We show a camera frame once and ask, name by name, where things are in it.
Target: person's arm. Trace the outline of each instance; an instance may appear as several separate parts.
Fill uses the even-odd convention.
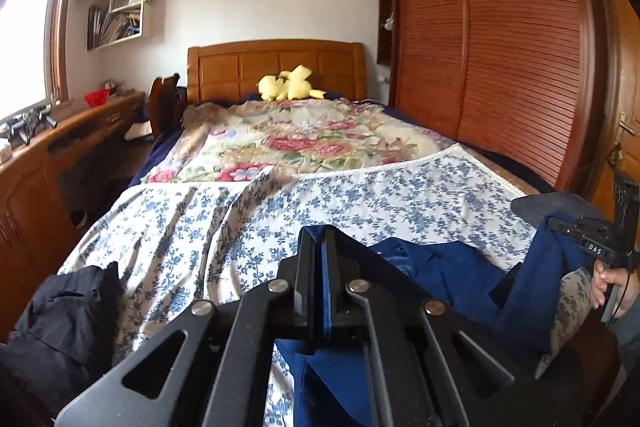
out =
[[[614,284],[620,287],[618,292],[618,303],[620,307],[616,312],[615,318],[620,318],[633,306],[640,291],[640,280],[638,280],[638,272],[633,272],[629,277],[629,284],[626,288],[626,279],[629,277],[628,272],[624,268],[606,269],[599,259],[593,265],[593,279],[591,280],[591,306],[597,309],[604,305],[605,293],[607,285]]]

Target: white and blue floral sheet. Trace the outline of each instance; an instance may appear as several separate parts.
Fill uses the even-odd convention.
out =
[[[351,171],[283,177],[268,168],[251,182],[143,184],[121,195],[60,271],[118,262],[118,361],[193,299],[234,301],[272,279],[304,225],[332,224],[365,245],[463,241],[507,270],[535,232],[510,210],[522,195],[460,145]],[[265,425],[292,425],[292,389],[275,352]]]

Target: gray fabric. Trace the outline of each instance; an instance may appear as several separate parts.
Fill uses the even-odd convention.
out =
[[[516,198],[511,201],[511,210],[535,228],[542,225],[546,216],[556,214],[604,219],[604,214],[591,203],[566,191]]]
[[[640,356],[640,298],[636,297],[633,306],[619,319],[611,319],[607,326],[618,338],[620,359],[629,373]]]

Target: metal screw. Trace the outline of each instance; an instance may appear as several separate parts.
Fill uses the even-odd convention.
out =
[[[213,304],[209,301],[195,301],[191,305],[191,313],[196,315],[196,317],[204,317],[204,315],[209,315],[213,310]]]
[[[284,279],[274,279],[269,282],[269,291],[272,293],[283,293],[289,289],[289,283]]]
[[[354,293],[364,293],[369,289],[369,287],[369,281],[366,281],[364,279],[354,279],[347,285],[349,291],[352,291]]]
[[[424,303],[424,311],[426,311],[430,315],[442,315],[445,311],[447,311],[447,307],[444,302],[437,301],[436,299],[431,299]]]

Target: red bowl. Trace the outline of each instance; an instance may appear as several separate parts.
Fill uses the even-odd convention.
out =
[[[109,98],[109,89],[99,89],[94,92],[90,92],[84,96],[84,101],[91,107],[98,107],[107,102]]]

